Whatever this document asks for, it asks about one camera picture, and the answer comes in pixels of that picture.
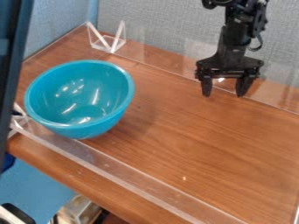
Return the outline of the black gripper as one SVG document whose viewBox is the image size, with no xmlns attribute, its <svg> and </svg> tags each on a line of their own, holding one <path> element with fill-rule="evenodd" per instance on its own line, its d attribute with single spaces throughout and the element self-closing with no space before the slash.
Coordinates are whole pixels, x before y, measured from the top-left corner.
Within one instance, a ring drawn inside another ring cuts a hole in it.
<svg viewBox="0 0 299 224">
<path fill-rule="evenodd" d="M 219 55 L 213 55 L 207 59 L 196 62 L 195 78 L 200 81 L 201 94 L 211 96 L 212 79 L 228 78 L 237 79 L 236 95 L 243 97 L 251 85 L 260 75 L 260 67 L 264 61 L 247 56 L 240 59 L 221 59 Z"/>
</svg>

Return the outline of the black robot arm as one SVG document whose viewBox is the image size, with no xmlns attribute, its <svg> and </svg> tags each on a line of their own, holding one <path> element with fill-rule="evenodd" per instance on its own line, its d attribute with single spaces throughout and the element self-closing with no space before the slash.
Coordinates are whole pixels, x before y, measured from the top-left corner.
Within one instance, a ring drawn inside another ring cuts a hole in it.
<svg viewBox="0 0 299 224">
<path fill-rule="evenodd" d="M 241 97 L 260 75 L 264 61 L 245 56 L 263 46 L 260 32 L 267 25 L 267 4 L 269 0 L 201 0 L 208 10 L 225 8 L 225 20 L 219 34 L 215 54 L 196 61 L 195 78 L 200 81 L 201 94 L 211 96 L 212 80 L 236 80 L 236 95 Z"/>
</svg>

